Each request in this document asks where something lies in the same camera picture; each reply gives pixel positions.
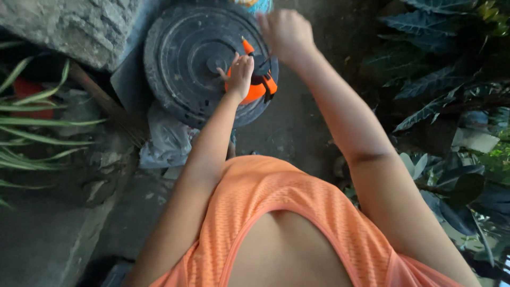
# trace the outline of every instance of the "plastic bag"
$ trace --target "plastic bag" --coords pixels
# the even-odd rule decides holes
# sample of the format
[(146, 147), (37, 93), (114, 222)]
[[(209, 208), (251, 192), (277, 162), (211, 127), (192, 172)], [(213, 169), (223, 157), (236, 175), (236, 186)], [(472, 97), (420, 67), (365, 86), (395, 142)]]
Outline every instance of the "plastic bag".
[(147, 115), (151, 139), (140, 150), (141, 169), (160, 169), (186, 163), (191, 139), (199, 132), (169, 115), (153, 102)]

